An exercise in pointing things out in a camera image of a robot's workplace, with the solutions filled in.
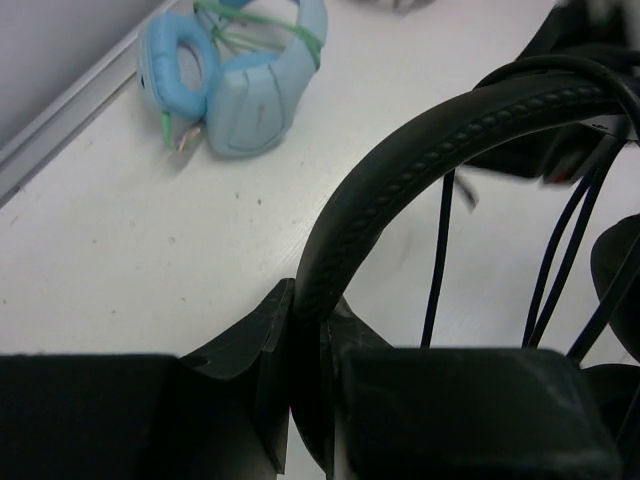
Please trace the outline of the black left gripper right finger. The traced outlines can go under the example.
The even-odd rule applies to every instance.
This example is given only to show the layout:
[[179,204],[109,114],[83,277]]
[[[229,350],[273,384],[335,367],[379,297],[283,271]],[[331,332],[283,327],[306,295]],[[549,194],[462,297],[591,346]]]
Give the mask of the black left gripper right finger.
[[394,348],[345,302],[320,327],[330,479],[619,479],[582,370],[551,350]]

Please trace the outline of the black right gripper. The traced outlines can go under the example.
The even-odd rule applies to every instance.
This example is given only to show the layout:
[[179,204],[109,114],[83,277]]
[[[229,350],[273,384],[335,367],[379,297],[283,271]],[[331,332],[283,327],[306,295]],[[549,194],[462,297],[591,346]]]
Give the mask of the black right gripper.
[[637,65],[639,3],[556,2],[518,58],[555,54],[590,58],[605,65]]

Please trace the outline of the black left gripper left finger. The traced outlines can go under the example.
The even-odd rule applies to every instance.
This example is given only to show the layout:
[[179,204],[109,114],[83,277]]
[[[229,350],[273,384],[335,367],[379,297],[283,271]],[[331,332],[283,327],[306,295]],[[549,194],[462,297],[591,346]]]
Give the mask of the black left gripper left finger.
[[274,479],[284,472],[294,283],[183,357],[5,355],[5,479]]

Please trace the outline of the black headset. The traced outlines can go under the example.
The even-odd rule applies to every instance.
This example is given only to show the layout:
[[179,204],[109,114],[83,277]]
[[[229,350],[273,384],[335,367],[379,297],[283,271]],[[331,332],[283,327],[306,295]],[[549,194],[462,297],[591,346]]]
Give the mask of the black headset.
[[386,226],[422,191],[467,161],[519,137],[609,114],[639,117],[639,81],[625,70],[580,56],[520,59],[401,126],[345,177],[304,247],[290,320],[292,415],[321,468],[327,466],[327,453],[320,325]]

